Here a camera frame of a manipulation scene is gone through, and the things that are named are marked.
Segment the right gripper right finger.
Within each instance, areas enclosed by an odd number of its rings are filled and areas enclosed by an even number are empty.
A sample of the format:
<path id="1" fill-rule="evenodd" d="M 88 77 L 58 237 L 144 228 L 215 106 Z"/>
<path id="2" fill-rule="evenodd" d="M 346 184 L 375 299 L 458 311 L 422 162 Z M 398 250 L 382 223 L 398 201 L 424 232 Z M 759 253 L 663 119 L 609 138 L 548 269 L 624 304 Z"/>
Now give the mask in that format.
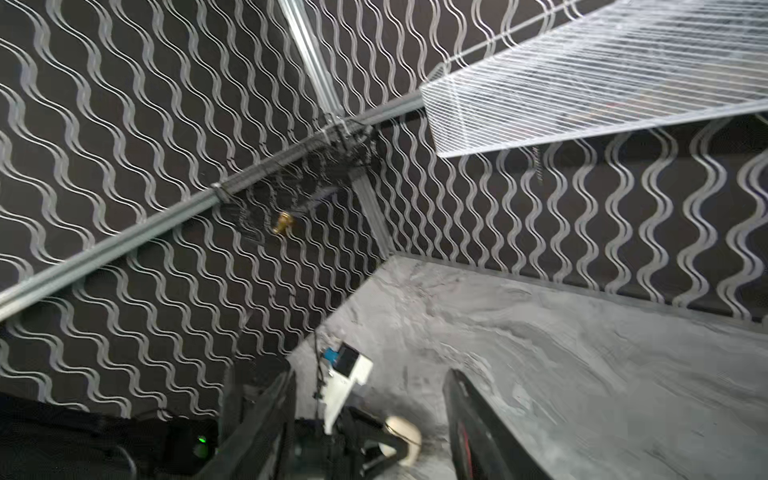
<path id="1" fill-rule="evenodd" d="M 443 395 L 457 478 L 551 479 L 463 372 L 447 372 Z"/>

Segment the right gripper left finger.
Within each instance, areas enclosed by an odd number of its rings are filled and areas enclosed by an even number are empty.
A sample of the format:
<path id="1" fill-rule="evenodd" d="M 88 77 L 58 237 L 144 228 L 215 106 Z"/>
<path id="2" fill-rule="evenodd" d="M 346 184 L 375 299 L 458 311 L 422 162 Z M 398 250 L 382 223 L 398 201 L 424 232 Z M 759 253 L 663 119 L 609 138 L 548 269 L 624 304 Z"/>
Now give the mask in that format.
<path id="1" fill-rule="evenodd" d="M 296 375 L 269 384 L 227 378 L 219 432 L 223 441 L 196 479 L 286 479 L 294 445 Z"/>

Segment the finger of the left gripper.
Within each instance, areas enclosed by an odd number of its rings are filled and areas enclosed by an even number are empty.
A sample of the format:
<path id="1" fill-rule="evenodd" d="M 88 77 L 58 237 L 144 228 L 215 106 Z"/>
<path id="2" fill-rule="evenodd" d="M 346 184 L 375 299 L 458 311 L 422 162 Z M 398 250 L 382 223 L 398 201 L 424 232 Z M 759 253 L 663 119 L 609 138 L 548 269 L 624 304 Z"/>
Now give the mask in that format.
<path id="1" fill-rule="evenodd" d="M 387 433 L 382 421 L 356 407 L 342 410 L 341 434 L 345 438 L 345 479 L 376 479 L 407 454 L 402 439 Z"/>

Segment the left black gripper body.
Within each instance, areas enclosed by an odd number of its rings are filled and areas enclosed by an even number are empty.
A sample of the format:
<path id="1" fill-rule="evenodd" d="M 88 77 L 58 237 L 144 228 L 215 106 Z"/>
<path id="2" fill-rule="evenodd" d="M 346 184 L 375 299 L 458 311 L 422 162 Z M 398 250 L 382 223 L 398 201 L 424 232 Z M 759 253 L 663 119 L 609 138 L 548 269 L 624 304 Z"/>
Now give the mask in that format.
<path id="1" fill-rule="evenodd" d="M 342 413 L 330 434 L 320 420 L 294 422 L 288 479 L 358 479 L 357 433 L 351 413 Z"/>

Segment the beige earbud charging case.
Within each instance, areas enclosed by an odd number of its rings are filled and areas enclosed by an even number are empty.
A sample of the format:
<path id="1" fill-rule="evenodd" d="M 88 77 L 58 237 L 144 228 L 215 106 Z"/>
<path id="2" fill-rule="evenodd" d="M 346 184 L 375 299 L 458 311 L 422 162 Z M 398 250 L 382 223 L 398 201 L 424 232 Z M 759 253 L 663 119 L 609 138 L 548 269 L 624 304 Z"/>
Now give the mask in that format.
<path id="1" fill-rule="evenodd" d="M 415 465 L 422 447 L 422 434 L 418 427 L 400 416 L 389 416 L 384 423 L 384 429 L 390 435 L 402 439 L 408 446 L 406 456 L 399 461 L 404 467 Z"/>

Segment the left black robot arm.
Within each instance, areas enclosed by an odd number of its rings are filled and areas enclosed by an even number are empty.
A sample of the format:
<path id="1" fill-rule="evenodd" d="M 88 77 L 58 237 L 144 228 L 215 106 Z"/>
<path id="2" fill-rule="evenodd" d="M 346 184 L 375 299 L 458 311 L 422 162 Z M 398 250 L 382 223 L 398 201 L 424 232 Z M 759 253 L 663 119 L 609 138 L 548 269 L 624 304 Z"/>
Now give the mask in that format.
<path id="1" fill-rule="evenodd" d="M 4 479 L 374 479 L 417 447 L 352 407 L 329 433 L 296 415 L 284 358 L 238 360 L 218 417 L 165 409 L 118 418 L 4 394 Z"/>

